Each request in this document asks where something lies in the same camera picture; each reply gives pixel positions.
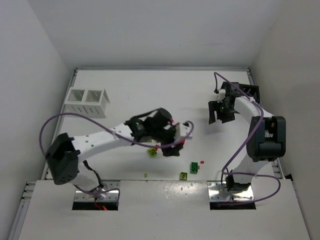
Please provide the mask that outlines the green lego brick with red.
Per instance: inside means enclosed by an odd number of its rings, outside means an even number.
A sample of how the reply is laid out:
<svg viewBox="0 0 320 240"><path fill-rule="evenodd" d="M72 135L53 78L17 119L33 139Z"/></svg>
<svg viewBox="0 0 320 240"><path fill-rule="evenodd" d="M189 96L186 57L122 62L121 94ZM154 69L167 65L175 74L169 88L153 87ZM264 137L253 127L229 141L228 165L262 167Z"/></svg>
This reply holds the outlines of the green lego brick with red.
<svg viewBox="0 0 320 240"><path fill-rule="evenodd" d="M197 174L199 170L199 164L197 162L191 162L190 164L190 173Z"/></svg>

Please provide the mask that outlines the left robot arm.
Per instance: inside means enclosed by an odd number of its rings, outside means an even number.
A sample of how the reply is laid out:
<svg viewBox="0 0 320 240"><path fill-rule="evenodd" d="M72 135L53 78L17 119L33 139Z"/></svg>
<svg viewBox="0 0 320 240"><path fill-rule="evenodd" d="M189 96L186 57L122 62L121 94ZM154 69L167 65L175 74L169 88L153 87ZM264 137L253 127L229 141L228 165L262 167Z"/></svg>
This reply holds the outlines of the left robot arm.
<svg viewBox="0 0 320 240"><path fill-rule="evenodd" d="M103 184L97 171L89 166L89 158L132 145L150 149L149 140L160 144L165 157L178 157L189 129L188 123L173 123L172 115L158 108L96 133L81 136L61 133L44 156L55 185L70 183L83 192L93 193Z"/></svg>

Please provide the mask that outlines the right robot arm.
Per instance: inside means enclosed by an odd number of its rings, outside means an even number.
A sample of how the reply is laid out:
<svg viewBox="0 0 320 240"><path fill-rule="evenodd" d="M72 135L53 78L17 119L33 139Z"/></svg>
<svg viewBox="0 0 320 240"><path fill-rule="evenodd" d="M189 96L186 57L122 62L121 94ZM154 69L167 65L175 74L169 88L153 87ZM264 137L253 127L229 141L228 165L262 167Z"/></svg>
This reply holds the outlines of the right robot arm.
<svg viewBox="0 0 320 240"><path fill-rule="evenodd" d="M209 124L220 120L228 123L240 114L248 123L244 141L246 155L240 164L226 173L225 187L229 192L242 192L249 188L252 179L268 163L283 157L286 152L286 119L275 116L260 106L258 86L238 82L224 82L216 90L217 99L208 102Z"/></svg>

